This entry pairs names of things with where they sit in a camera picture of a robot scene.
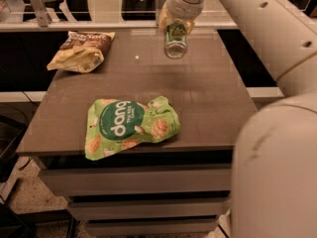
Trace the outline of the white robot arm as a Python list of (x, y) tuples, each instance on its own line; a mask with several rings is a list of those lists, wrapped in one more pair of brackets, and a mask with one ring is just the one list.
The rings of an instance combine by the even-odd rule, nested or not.
[[(317, 238), (316, 24), (288, 0), (219, 0), (283, 93), (241, 130), (232, 163), (233, 238)], [(166, 0), (194, 19), (204, 0)]]

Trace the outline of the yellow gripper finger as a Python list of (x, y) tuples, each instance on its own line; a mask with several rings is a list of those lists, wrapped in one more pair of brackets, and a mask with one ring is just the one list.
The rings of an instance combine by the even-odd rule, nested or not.
[(181, 23), (183, 24), (186, 34), (189, 35), (194, 29), (195, 22), (193, 19), (181, 19)]
[(163, 4), (160, 14), (159, 14), (159, 23), (158, 29), (163, 33), (167, 26), (171, 25), (174, 22), (174, 16), (169, 11), (166, 4)]

